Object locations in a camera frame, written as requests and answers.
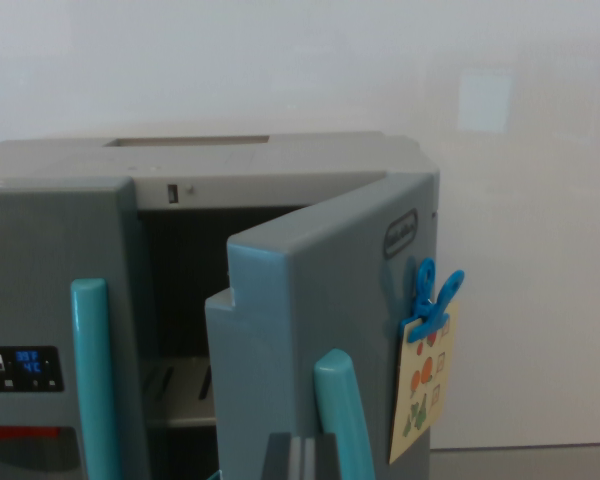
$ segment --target digital display panel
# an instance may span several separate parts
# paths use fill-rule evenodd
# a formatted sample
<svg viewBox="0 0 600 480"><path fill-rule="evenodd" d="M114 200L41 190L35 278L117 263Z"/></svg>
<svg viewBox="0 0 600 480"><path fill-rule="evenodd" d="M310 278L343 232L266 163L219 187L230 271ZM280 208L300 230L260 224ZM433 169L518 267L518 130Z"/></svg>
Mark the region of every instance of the digital display panel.
<svg viewBox="0 0 600 480"><path fill-rule="evenodd" d="M0 392L63 390L56 347L0 347Z"/></svg>

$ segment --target white wall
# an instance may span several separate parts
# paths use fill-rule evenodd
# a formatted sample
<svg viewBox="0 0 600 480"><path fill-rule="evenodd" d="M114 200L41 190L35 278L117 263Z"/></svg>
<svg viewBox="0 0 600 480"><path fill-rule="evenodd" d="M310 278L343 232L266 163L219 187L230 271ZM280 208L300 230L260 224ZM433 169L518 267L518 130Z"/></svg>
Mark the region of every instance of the white wall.
<svg viewBox="0 0 600 480"><path fill-rule="evenodd" d="M369 129L467 271L434 447L600 442L600 1L0 0L0 140Z"/></svg>

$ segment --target clip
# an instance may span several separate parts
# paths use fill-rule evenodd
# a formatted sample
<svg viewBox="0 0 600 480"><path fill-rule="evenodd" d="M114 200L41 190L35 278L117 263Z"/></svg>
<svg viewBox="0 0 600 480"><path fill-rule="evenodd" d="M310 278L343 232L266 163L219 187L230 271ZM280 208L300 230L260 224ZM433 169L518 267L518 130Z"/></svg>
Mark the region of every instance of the clip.
<svg viewBox="0 0 600 480"><path fill-rule="evenodd" d="M436 264L432 258L425 258L418 269L416 279L416 298L413 301L413 314L400 322L399 335L402 338L405 325L422 318L422 325L417 326L409 333L407 342L413 343L422 340L444 327L449 315L444 313L453 299L462 282L464 271L455 271L444 283L438 293L438 300L433 303L433 286L436 279Z"/></svg>

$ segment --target logo emblem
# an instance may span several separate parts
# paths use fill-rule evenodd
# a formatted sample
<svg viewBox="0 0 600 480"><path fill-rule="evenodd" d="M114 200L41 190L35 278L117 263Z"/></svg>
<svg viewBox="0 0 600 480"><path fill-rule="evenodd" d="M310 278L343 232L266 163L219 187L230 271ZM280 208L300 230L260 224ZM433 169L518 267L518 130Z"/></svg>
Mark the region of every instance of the logo emblem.
<svg viewBox="0 0 600 480"><path fill-rule="evenodd" d="M418 231L418 211L414 208L392 222L384 235L384 258L397 255L416 238Z"/></svg>

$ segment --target gray floor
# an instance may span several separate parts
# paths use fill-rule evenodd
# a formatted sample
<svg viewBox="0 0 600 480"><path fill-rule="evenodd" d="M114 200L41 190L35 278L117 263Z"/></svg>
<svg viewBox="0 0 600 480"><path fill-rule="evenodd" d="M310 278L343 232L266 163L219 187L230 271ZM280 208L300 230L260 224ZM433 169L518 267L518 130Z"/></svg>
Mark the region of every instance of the gray floor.
<svg viewBox="0 0 600 480"><path fill-rule="evenodd" d="M600 480L600 445L431 452L429 480Z"/></svg>

